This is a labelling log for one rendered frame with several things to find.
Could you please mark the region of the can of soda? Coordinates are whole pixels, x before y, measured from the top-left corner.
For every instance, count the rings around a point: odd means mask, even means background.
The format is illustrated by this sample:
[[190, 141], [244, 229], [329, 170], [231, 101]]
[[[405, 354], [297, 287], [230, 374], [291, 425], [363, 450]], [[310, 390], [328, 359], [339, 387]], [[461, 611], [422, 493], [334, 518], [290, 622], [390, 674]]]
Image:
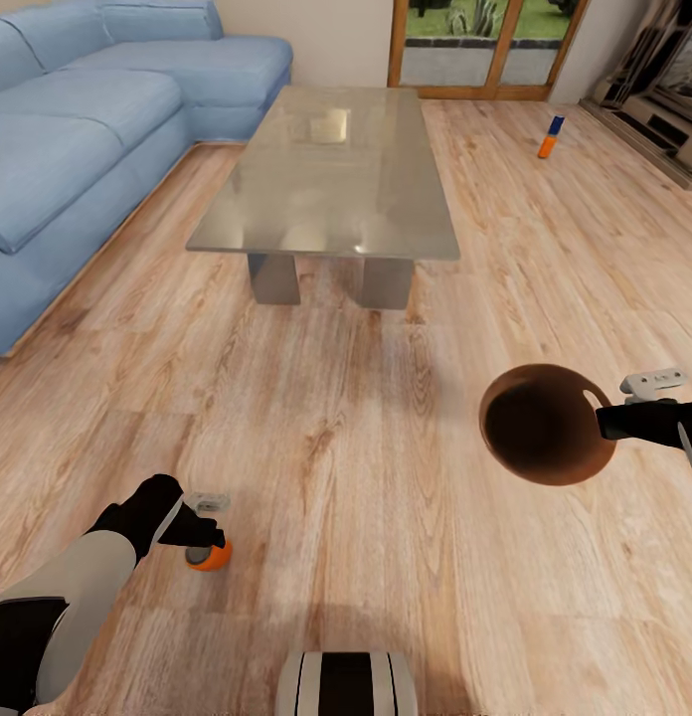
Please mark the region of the can of soda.
[[548, 158], [550, 155], [550, 151], [552, 150], [552, 146], [554, 146], [554, 143], [556, 142], [556, 135], [555, 134], [548, 134], [546, 138], [544, 138], [544, 142], [542, 142], [542, 146], [540, 146], [540, 150], [538, 150], [538, 158]]
[[186, 564], [192, 570], [216, 571], [224, 568], [232, 557], [232, 543], [226, 540], [224, 549], [214, 545], [209, 548], [188, 547], [185, 551]]
[[548, 134], [557, 135], [559, 133], [564, 121], [565, 121], [565, 115], [557, 114], [553, 120], [553, 123], [551, 124]]

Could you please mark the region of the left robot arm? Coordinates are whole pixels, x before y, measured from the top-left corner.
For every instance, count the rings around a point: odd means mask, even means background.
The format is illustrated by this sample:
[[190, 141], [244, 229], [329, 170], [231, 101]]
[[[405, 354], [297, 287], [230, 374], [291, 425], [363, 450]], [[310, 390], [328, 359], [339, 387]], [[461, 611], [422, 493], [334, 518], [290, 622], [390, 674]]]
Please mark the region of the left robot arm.
[[154, 474], [87, 534], [0, 593], [0, 716], [56, 701], [80, 671], [119, 593], [156, 543], [220, 549], [227, 538], [202, 510], [229, 512], [225, 494], [194, 492]]

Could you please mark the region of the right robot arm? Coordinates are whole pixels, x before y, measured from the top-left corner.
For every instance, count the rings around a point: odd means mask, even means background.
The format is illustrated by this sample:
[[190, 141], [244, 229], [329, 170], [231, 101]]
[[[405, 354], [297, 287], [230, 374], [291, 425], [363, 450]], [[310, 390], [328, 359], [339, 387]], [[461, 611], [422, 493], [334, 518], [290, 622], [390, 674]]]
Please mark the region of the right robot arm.
[[656, 393], [688, 382], [689, 376], [677, 368], [626, 376], [619, 386], [628, 394], [624, 405], [596, 409], [603, 438], [643, 439], [684, 449], [692, 467], [692, 402], [678, 404]]

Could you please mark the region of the trash can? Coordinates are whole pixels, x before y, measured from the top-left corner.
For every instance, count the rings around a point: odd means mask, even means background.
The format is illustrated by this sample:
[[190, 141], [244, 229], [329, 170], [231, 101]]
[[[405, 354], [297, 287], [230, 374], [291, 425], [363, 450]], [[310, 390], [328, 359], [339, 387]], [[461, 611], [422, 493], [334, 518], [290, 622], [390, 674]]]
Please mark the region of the trash can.
[[502, 373], [482, 397], [479, 429], [492, 456], [519, 478], [571, 486], [597, 476], [618, 440], [603, 438], [596, 408], [584, 393], [611, 407], [581, 373], [551, 363], [528, 363]]

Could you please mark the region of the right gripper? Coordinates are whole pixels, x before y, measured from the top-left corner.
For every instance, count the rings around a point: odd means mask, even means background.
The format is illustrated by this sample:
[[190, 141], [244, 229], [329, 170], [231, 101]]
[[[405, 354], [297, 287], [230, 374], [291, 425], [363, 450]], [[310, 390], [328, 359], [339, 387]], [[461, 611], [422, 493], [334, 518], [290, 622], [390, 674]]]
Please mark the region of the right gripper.
[[659, 409], [676, 404], [676, 399], [659, 399], [648, 403], [596, 409], [602, 436], [611, 441], [643, 439], [661, 445], [662, 442], [651, 432], [651, 418]]

